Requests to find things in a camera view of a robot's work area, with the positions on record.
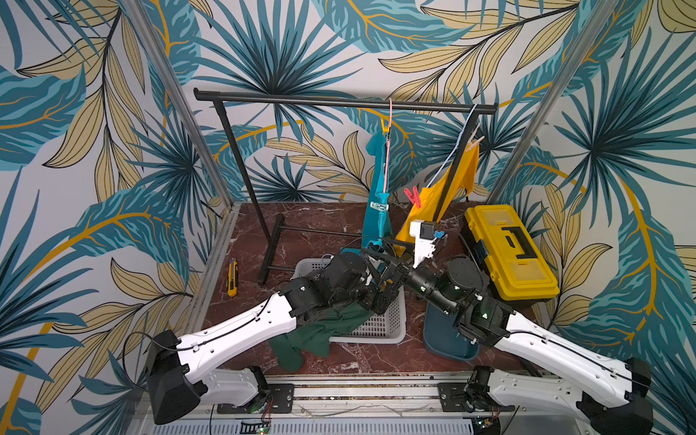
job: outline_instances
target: red clothespin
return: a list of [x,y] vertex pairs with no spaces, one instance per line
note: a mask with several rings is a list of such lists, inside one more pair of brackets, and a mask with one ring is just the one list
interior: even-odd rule
[[404,193],[406,194],[406,197],[411,201],[411,204],[415,205],[416,208],[420,208],[420,196],[418,195],[418,187],[413,186],[413,193],[409,191],[409,188],[404,189]]

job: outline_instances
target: green cloth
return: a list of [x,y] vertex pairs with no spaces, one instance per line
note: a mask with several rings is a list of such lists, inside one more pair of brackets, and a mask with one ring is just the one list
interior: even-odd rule
[[329,356],[329,337],[347,335],[365,323],[372,313],[354,302],[340,312],[332,310],[322,320],[312,322],[271,339],[271,348],[278,363],[287,372],[295,373],[304,364],[301,350],[316,356]]

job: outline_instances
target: toolbox handle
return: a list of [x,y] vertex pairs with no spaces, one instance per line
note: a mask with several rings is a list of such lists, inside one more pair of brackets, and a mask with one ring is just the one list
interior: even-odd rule
[[524,228],[504,227],[503,230],[510,231],[512,234],[514,234],[515,238],[517,238],[517,243],[519,243],[520,247],[522,248],[522,251],[524,251],[524,253],[517,255],[518,260],[523,260],[525,258],[537,258],[537,253],[534,252],[534,248],[532,247],[532,244],[529,242],[529,239],[525,234]]

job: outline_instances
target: toolbox lid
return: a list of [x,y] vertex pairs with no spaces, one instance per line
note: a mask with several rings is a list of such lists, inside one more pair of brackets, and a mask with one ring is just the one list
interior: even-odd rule
[[550,299],[559,293],[551,268],[510,205],[478,205],[466,210],[474,240],[483,240],[493,284],[506,301]]

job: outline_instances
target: wall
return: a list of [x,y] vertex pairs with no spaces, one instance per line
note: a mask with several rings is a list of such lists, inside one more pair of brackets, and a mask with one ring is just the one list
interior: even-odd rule
[[[197,34],[188,2],[153,8]],[[0,434],[118,434],[117,359],[143,386],[148,346],[127,336],[182,330],[220,200],[116,1],[0,19]]]
[[[200,66],[184,85],[223,177],[244,184],[215,110],[193,88],[282,95],[391,97],[500,103],[483,117],[472,198],[512,150],[596,0],[196,1]],[[608,29],[597,56],[612,56],[639,0]],[[596,63],[583,65],[594,74]],[[388,111],[243,104],[228,106],[257,195],[279,201],[366,201],[374,157],[365,145]],[[421,183],[443,163],[466,114],[395,111],[389,189]]]
[[[638,7],[614,54],[590,52],[598,68],[575,76],[503,202],[542,211],[533,229],[562,293],[537,316],[594,351],[648,361],[696,427],[696,3]],[[650,398],[656,429],[684,433],[680,410]]]

